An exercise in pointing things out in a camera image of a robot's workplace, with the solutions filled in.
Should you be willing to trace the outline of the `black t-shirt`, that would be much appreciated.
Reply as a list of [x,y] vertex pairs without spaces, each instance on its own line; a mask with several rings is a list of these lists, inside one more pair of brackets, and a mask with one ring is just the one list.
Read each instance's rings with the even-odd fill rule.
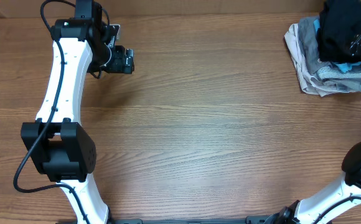
[[351,43],[361,34],[360,0],[326,0],[319,13],[317,33],[319,58],[323,62],[361,62],[350,52]]

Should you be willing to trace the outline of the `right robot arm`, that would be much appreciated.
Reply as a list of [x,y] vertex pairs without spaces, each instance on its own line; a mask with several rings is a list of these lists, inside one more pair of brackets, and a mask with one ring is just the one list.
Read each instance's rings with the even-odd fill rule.
[[[284,35],[301,90],[307,94],[326,96],[350,93],[343,81],[335,82],[342,72],[336,65],[321,62],[316,50],[317,28],[292,24]],[[361,204],[361,142],[346,154],[342,172],[312,197],[294,202],[278,213],[276,223],[330,223],[347,210]]]

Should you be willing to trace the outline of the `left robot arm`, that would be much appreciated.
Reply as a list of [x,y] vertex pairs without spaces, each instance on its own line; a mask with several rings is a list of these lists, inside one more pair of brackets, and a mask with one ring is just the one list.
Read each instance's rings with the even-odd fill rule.
[[82,127],[80,106],[87,75],[134,72],[134,52],[116,45],[120,26],[94,0],[76,0],[75,13],[48,26],[53,62],[43,104],[35,120],[24,123],[21,138],[50,188],[61,189],[77,223],[112,223],[109,206],[95,182],[96,146]]

